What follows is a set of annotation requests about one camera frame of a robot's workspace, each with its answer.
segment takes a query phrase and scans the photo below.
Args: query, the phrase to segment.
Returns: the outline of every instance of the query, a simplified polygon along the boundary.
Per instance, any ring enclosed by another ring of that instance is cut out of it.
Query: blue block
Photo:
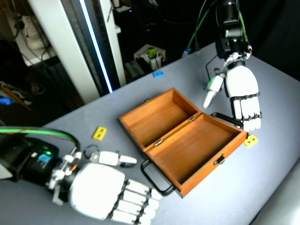
[[[163,71],[154,71],[153,72],[153,76],[155,77],[155,78],[157,78],[157,77],[162,77],[162,76],[164,76],[165,75],[165,73],[163,72]]]

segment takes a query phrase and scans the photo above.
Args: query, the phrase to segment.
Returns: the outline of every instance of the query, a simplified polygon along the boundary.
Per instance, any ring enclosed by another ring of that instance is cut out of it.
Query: blue object on floor
[[[8,97],[0,97],[0,105],[12,105],[15,102]]]
[[[155,77],[155,78],[157,78],[157,77],[162,77],[162,76],[164,76],[165,75],[165,73],[163,72],[163,71],[154,71],[153,72],[153,76]]]

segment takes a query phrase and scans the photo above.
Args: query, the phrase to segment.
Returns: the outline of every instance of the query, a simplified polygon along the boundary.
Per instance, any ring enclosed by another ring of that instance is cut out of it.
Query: wooden box lid
[[[174,88],[121,116],[120,121],[181,196],[247,136],[244,130],[202,113]]]

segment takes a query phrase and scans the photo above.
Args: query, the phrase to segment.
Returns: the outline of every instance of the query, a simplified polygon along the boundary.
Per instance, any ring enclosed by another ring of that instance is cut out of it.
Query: brown wooden case
[[[225,115],[214,115],[242,126]],[[160,190],[144,171],[150,163],[146,160],[142,172],[162,195],[176,188],[184,197],[247,137],[246,131],[201,112],[174,88],[119,119],[140,149],[173,184],[165,191]]]

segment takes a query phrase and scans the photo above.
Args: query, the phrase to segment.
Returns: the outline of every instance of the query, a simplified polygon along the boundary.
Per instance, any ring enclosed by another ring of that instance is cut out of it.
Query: led light strip
[[[101,53],[100,53],[100,49],[99,49],[99,46],[98,46],[98,43],[97,43],[97,40],[96,40],[96,36],[95,36],[94,30],[93,30],[92,24],[90,22],[90,16],[89,16],[88,10],[86,8],[84,0],[79,0],[79,1],[80,1],[80,5],[81,5],[81,8],[82,8],[83,14],[84,14],[85,21],[86,21],[86,23],[88,25],[88,28],[89,28],[90,36],[92,38],[93,45],[94,45],[95,50],[96,50],[96,54],[97,54],[99,62],[100,62],[100,66],[101,66],[103,74],[104,74],[104,78],[106,80],[106,84],[107,84],[109,93],[112,93],[113,90],[112,90],[111,84],[110,84],[108,76],[107,76],[107,72],[106,72],[106,69],[105,69],[105,66],[104,66],[104,62],[103,62],[103,59],[102,59],[102,56],[101,56]]]

